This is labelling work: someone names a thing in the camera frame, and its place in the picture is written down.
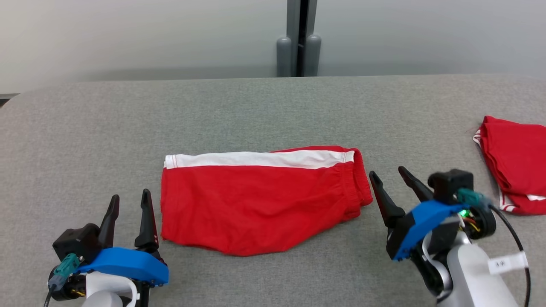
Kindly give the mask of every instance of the black cable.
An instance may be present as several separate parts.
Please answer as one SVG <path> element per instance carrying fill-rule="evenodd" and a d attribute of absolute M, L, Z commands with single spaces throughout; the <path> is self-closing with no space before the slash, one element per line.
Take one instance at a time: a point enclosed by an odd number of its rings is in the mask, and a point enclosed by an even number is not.
<path fill-rule="evenodd" d="M 497 207 L 493 206 L 492 204 L 489 205 L 489 208 L 494 212 L 497 213 L 497 215 L 501 218 L 501 220 L 506 224 L 506 227 L 514 237 L 515 243 L 518 245 L 518 248 L 520 251 L 523 252 L 523 245 L 521 244 L 521 241 L 518 238 L 518 235 L 515 233 L 514 228 L 512 228 L 512 225 L 510 225 L 510 222 L 506 219 L 505 215 L 502 214 L 502 212 L 497 209 Z M 527 282 L 527 290 L 525 291 L 525 307 L 529 306 L 529 300 L 531 298 L 531 272 L 529 271 L 529 268 L 525 268 L 525 280 Z"/>
<path fill-rule="evenodd" d="M 55 287 L 57 287 L 57 285 L 53 285 L 51 286 L 51 288 L 49 288 L 48 296 L 45 298 L 44 307 L 49 306 L 49 301 L 51 300 L 51 296 L 53 295 L 53 291 L 55 290 Z"/>

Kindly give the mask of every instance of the red and white clothing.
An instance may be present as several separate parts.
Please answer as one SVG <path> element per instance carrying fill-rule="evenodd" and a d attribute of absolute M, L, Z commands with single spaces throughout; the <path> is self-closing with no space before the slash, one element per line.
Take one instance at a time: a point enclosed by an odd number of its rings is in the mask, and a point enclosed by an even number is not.
<path fill-rule="evenodd" d="M 500 209 L 546 214 L 546 127 L 486 116 L 472 139 L 498 183 Z"/>
<path fill-rule="evenodd" d="M 280 252 L 372 202 L 358 149 L 165 157 L 162 237 L 238 256 Z"/>

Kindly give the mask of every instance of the gray fabric surface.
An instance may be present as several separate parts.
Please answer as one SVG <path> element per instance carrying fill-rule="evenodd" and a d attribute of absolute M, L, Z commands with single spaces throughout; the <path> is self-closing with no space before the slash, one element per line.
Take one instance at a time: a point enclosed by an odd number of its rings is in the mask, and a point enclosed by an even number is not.
<path fill-rule="evenodd" d="M 2 306 L 39 306 L 66 229 L 100 224 L 121 197 L 115 245 L 132 247 L 143 188 L 158 228 L 166 154 L 358 147 L 406 210 L 417 204 L 397 172 L 474 172 L 498 199 L 471 137 L 484 115 L 546 125 L 546 82 L 510 75 L 228 79 L 71 84 L 23 93 L 0 109 Z M 508 219 L 527 250 L 534 291 L 546 293 L 546 216 Z M 284 253 L 229 257 L 162 242 L 170 284 L 151 306 L 433 306 L 414 265 L 390 261 L 377 204 Z M 516 252 L 504 225 L 478 244 Z M 523 303 L 522 271 L 504 275 Z M 82 299 L 52 302 L 80 306 Z"/>

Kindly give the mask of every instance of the green led light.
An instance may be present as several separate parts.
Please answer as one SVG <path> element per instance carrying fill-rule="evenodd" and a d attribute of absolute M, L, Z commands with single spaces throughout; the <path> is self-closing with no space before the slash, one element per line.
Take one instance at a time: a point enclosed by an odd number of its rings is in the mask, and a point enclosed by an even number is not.
<path fill-rule="evenodd" d="M 462 217 L 468 217 L 470 215 L 470 210 L 461 210 L 459 212 L 459 214 L 462 216 Z"/>

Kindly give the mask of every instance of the white wall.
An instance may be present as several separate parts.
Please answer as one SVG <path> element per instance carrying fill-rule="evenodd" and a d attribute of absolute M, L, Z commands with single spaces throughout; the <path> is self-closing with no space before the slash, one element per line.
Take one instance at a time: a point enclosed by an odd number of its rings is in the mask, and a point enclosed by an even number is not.
<path fill-rule="evenodd" d="M 269 77 L 286 1 L 2 0 L 0 94 L 72 81 Z"/>
<path fill-rule="evenodd" d="M 318 0 L 318 74 L 546 77 L 545 0 Z"/>

